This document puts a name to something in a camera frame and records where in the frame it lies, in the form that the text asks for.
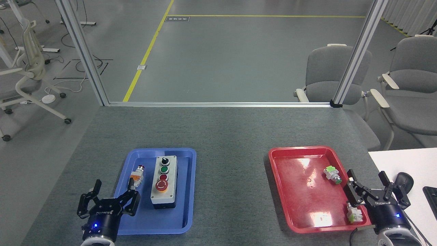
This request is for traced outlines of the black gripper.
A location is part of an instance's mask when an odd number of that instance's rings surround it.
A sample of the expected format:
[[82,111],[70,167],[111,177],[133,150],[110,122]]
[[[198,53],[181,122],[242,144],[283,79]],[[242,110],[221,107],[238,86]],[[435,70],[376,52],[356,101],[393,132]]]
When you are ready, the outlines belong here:
[[[353,169],[349,169],[347,175],[349,180],[343,187],[343,191],[353,207],[364,202],[367,196],[374,199],[373,192],[357,181]],[[384,194],[381,197],[385,201],[375,201],[371,198],[367,201],[367,212],[370,221],[376,226],[375,233],[379,234],[391,228],[410,230],[411,225],[402,209],[406,209],[411,205],[407,194],[412,189],[412,176],[405,172],[399,172],[395,182],[389,180],[385,171],[379,172],[378,176],[384,185]],[[391,198],[392,193],[394,193],[397,201]]]
[[[97,205],[100,203],[97,195],[99,194],[102,182],[97,179],[88,193],[82,194],[77,208],[77,215],[81,219],[89,216],[87,223],[83,226],[83,240],[90,237],[104,237],[115,240],[122,214],[135,216],[141,195],[137,190],[129,189],[115,199],[115,205]],[[89,212],[89,201],[93,200],[96,204]]]

